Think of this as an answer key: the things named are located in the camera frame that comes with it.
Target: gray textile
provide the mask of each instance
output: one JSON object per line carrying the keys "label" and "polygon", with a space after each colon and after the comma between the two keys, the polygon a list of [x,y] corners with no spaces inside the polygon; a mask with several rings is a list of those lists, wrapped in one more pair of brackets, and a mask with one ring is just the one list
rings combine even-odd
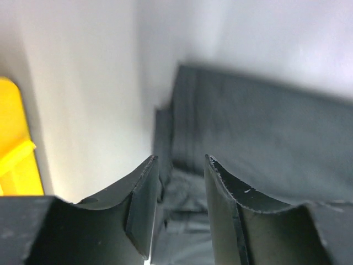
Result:
{"label": "gray textile", "polygon": [[[155,146],[168,147],[155,150],[168,160],[161,165],[161,180],[162,205],[170,211],[207,210],[205,154],[288,203],[353,200],[353,107],[346,103],[181,66],[168,113],[170,121],[163,122],[172,123],[171,138],[164,143],[155,139]],[[156,135],[163,130],[157,128]],[[154,255],[161,254],[154,249]]]}
{"label": "gray textile", "polygon": [[[192,172],[188,175],[172,165],[172,128],[172,109],[158,110],[154,153],[159,156],[159,180],[163,189],[159,194],[160,204],[157,206],[154,223],[152,264],[214,265],[207,212],[192,212],[197,207],[202,210],[207,208],[204,178],[203,175],[197,176]],[[188,186],[189,183],[183,182],[181,176],[191,182],[190,177],[195,177],[197,185]],[[201,193],[197,193],[195,200],[188,200],[191,194],[196,195],[190,190],[193,187],[201,190]]]}

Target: white wall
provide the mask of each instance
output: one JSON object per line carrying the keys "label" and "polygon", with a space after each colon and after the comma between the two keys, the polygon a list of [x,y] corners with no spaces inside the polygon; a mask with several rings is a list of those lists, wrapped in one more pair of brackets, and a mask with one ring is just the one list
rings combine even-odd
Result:
{"label": "white wall", "polygon": [[351,0],[150,0],[138,11],[147,103],[169,98],[178,61],[353,98]]}
{"label": "white wall", "polygon": [[0,74],[23,92],[46,191],[77,202],[131,172],[151,145],[134,1],[0,5]]}
{"label": "white wall", "polygon": [[1,0],[0,75],[22,90],[46,191],[74,202],[151,150],[178,62],[353,99],[353,2]]}

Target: yellow plastic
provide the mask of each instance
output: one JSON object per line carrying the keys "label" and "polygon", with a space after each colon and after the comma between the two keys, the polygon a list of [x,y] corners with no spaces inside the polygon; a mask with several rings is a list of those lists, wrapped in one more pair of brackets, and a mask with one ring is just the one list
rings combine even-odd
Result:
{"label": "yellow plastic", "polygon": [[43,195],[22,99],[0,78],[0,195]]}

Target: black curved edge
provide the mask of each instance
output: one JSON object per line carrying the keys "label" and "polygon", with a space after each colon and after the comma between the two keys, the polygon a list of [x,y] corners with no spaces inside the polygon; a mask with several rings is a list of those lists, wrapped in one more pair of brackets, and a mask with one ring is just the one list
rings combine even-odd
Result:
{"label": "black curved edge", "polygon": [[149,256],[158,162],[71,204],[54,196],[0,197],[2,264],[142,264]]}
{"label": "black curved edge", "polygon": [[352,203],[288,205],[247,185],[210,156],[205,182],[216,264],[351,264]]}

